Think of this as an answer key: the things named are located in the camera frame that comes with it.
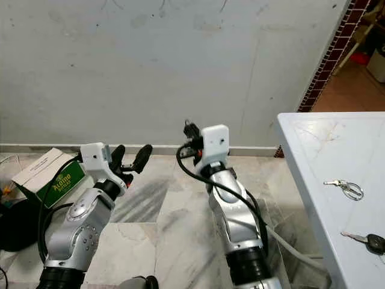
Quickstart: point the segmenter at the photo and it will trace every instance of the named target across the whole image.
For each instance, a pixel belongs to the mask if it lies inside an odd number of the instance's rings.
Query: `metal key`
[[[359,235],[350,234],[347,232],[341,232],[341,235],[350,237],[355,241],[364,243],[368,251],[374,254],[382,255],[385,253],[385,239],[383,237],[380,237],[379,235],[369,234],[366,237],[363,237]]]
[[[360,200],[363,198],[362,188],[353,182],[347,182],[343,179],[336,179],[335,181],[324,182],[324,185],[335,185],[336,187],[340,187],[342,192],[349,199]]]

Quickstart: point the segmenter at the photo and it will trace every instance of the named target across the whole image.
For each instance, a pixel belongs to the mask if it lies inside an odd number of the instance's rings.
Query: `car key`
[[[355,241],[364,243],[368,251],[383,255],[385,253],[385,239],[375,234],[369,234],[366,237],[350,234],[347,232],[341,232],[341,235],[355,239]]]

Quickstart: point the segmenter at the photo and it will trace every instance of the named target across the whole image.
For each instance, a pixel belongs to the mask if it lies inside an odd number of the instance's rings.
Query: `black key fob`
[[[368,238],[366,247],[370,252],[377,255],[385,253],[385,239],[383,237],[375,234],[369,234],[366,238]]]

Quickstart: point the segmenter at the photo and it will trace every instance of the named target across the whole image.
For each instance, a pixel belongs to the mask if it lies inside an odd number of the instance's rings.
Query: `black cable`
[[[198,181],[201,181],[201,182],[204,182],[206,184],[209,184],[209,185],[212,185],[213,187],[218,187],[218,188],[221,188],[222,190],[225,190],[227,192],[229,192],[230,194],[232,194],[234,197],[237,197],[240,201],[242,201],[242,203],[244,203],[252,213],[254,213],[254,215],[257,217],[258,219],[258,222],[260,224],[260,227],[261,226],[266,226],[267,224],[265,223],[265,221],[263,220],[263,218],[261,217],[260,215],[260,212],[258,212],[257,210],[257,206],[253,206],[248,200],[244,199],[242,196],[240,196],[238,193],[236,193],[235,191],[231,190],[230,188],[218,183],[218,182],[214,182],[214,181],[211,181],[210,179],[206,179],[202,176],[199,176],[199,175],[196,175],[195,173],[193,172],[190,172],[186,167],[185,165],[183,164],[182,162],[182,159],[180,158],[180,152],[182,151],[182,149],[184,148],[188,148],[189,147],[189,144],[188,143],[185,143],[183,146],[179,147],[179,149],[176,151],[176,161],[179,165],[179,167],[187,174],[189,175],[190,177],[194,178],[194,179],[197,179]],[[254,197],[251,198],[253,200],[253,202],[255,202],[254,204],[256,205],[257,202],[255,200]]]
[[[45,256],[48,254],[45,235],[46,235],[46,231],[47,231],[48,226],[49,226],[49,222],[51,221],[52,215],[54,214],[54,212],[57,212],[58,210],[60,210],[62,208],[71,207],[72,205],[73,205],[73,203],[67,203],[64,205],[57,206],[54,209],[51,209],[48,212],[47,216],[44,218],[43,230],[42,230],[42,239],[41,240],[42,240],[42,248],[44,250]]]
[[[45,241],[43,241],[43,239],[45,239],[45,236],[43,235],[43,211],[45,210],[44,209],[44,204],[46,202],[46,199],[47,199],[47,195],[48,195],[48,192],[51,190],[56,178],[58,177],[58,175],[61,173],[61,171],[66,167],[68,166],[70,163],[74,162],[74,161],[77,161],[79,160],[79,155],[77,155],[76,157],[66,161],[59,169],[58,171],[56,172],[56,174],[54,175],[54,177],[50,180],[50,182],[48,183],[48,186],[47,186],[47,189],[46,191],[44,192],[44,195],[43,195],[43,199],[42,199],[42,202],[40,204],[40,209],[39,209],[39,212],[38,212],[38,221],[37,221],[37,247],[38,247],[38,254],[40,255],[40,259],[42,260],[42,262],[44,263],[46,261],[46,256],[48,254],[47,252],[47,248],[45,246]]]
[[[254,207],[255,207],[256,211],[258,212],[258,214],[260,216],[262,216],[260,214],[259,205],[258,205],[257,200],[255,199],[255,197],[248,190],[246,190],[246,193],[247,193],[247,196],[249,196],[249,198],[253,202]],[[263,244],[263,250],[265,251],[266,256],[268,256],[269,255],[269,241],[268,241],[268,237],[267,237],[266,225],[259,224],[259,231],[260,231],[259,232],[260,233],[260,238],[261,238],[262,244]]]
[[[7,278],[7,274],[6,272],[3,270],[3,268],[0,267],[0,271],[2,272],[2,274],[4,275],[4,278],[5,278],[5,289],[8,289],[8,278]]]
[[[260,284],[262,285],[262,289],[265,289],[265,286],[263,286],[262,281],[259,279]]]

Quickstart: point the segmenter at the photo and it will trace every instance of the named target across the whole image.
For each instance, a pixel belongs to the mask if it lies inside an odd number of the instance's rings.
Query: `green box label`
[[[84,172],[80,168],[78,163],[69,164],[63,171],[58,175],[52,188],[49,190],[45,206],[50,208],[55,205],[64,195],[66,195],[82,178],[84,177]],[[41,188],[37,193],[37,197],[42,201],[44,194],[48,188],[46,184]]]

